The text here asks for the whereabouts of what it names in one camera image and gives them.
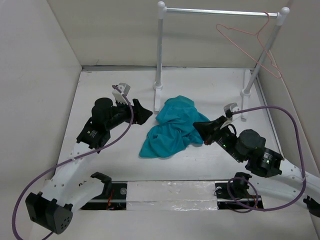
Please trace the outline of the teal t shirt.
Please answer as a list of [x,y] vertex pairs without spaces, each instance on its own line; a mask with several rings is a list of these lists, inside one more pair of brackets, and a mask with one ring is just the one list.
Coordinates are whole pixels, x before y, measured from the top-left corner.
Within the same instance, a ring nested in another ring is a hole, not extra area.
[[141,158],[169,158],[190,144],[201,146],[204,143],[193,123],[209,119],[185,96],[169,98],[155,119],[157,125],[146,135],[139,152]]

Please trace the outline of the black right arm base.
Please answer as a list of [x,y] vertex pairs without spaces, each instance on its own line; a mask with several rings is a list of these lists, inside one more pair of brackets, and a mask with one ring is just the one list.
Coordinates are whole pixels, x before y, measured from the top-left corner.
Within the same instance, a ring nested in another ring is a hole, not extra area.
[[[228,180],[218,180],[214,182],[214,196],[217,199],[218,210],[231,210],[238,213],[246,213],[249,209],[238,205],[229,195],[227,189]],[[256,209],[263,209],[263,201],[260,195],[256,197],[255,193],[249,193],[250,186],[243,180],[232,180],[229,184],[231,194],[242,204]]]

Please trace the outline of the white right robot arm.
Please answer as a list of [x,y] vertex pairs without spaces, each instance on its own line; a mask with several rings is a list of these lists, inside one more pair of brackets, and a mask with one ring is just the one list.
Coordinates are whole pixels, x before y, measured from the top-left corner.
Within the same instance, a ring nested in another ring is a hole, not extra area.
[[285,159],[281,154],[265,147],[266,140],[252,129],[243,130],[237,134],[230,131],[228,118],[221,116],[214,121],[194,122],[193,127],[198,131],[205,145],[217,143],[238,163],[246,162],[245,169],[249,173],[237,172],[225,185],[229,198],[235,204],[252,187],[249,179],[256,175],[261,178],[272,178],[297,189],[301,184],[300,193],[291,202],[290,206],[301,199],[308,211],[319,217],[320,215],[320,179],[305,171],[305,167],[297,168]]

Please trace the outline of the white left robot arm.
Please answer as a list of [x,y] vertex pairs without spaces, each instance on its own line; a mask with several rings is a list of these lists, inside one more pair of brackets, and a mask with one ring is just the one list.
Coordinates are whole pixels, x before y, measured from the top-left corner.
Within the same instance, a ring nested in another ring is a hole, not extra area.
[[95,101],[91,117],[76,138],[71,162],[58,167],[41,191],[26,197],[31,221],[59,235],[69,226],[74,212],[97,196],[104,199],[111,194],[111,177],[95,172],[85,179],[85,171],[111,138],[112,129],[124,122],[143,125],[152,116],[138,99],[132,101],[133,106],[106,97]]

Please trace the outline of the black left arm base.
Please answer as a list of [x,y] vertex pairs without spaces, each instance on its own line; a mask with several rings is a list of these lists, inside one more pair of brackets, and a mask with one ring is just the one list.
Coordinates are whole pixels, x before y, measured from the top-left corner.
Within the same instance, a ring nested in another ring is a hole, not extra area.
[[101,194],[87,202],[81,210],[123,211],[127,209],[128,183],[126,181],[113,181],[100,172],[95,172],[90,177],[99,180],[104,187]]

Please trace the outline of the white clothes rack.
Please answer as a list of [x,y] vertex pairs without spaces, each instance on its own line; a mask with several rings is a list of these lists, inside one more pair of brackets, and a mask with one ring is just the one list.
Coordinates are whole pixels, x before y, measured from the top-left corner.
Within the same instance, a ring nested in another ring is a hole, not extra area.
[[[159,112],[164,105],[164,85],[162,83],[163,67],[182,68],[240,68],[239,86],[235,90],[235,97],[242,109],[247,109],[253,102],[254,84],[260,71],[266,70],[256,67],[256,64],[244,53],[232,45],[217,30],[216,24],[237,28],[248,32],[256,32],[266,21],[259,12],[271,14],[270,22],[260,33],[261,41],[267,45],[271,55],[271,48],[287,19],[290,8],[282,7],[277,12],[272,11],[240,11],[196,9],[189,5],[186,8],[166,6],[163,1],[156,4],[156,72],[153,83],[153,110]],[[248,35],[235,36],[235,42],[242,48],[249,47],[252,56],[260,56],[258,47],[249,43]],[[259,58],[268,69],[272,69],[265,54]]]

